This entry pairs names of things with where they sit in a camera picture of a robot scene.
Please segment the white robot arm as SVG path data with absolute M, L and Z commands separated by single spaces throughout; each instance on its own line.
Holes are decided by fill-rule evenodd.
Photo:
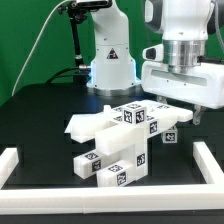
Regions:
M 128 18 L 117 5 L 92 13 L 96 56 L 90 86 L 110 94 L 134 86 Z M 145 0 L 143 20 L 152 40 L 142 52 L 144 91 L 203 110 L 224 107 L 224 62 L 206 55 L 208 37 L 224 26 L 224 0 Z

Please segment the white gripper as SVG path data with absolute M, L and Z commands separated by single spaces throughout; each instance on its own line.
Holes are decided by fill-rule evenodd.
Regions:
M 202 62 L 191 67 L 187 74 L 169 72 L 168 65 L 162 62 L 162 53 L 162 44 L 143 50 L 145 62 L 141 70 L 141 85 L 145 92 L 157 95 L 157 102 L 166 105 L 166 97 L 194 104 L 194 125 L 200 124 L 204 107 L 224 107 L 223 64 Z

